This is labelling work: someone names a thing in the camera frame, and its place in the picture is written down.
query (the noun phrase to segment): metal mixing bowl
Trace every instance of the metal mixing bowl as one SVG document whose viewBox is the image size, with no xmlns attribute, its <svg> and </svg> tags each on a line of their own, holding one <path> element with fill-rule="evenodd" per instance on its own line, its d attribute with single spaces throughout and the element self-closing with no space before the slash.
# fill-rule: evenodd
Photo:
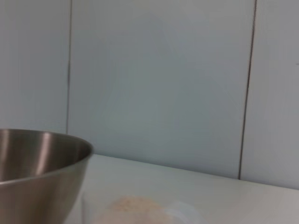
<svg viewBox="0 0 299 224">
<path fill-rule="evenodd" d="M 0 223 L 63 223 L 92 152 L 69 135 L 0 129 Z"/>
</svg>

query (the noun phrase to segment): white countertop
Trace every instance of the white countertop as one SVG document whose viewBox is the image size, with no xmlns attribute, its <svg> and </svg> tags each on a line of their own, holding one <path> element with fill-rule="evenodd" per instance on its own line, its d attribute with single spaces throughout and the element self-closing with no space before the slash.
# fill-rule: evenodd
<svg viewBox="0 0 299 224">
<path fill-rule="evenodd" d="M 209 224 L 298 224 L 299 191 L 94 155 L 84 191 L 103 204 L 123 195 L 194 206 Z M 80 197 L 65 224 L 82 224 Z"/>
</svg>

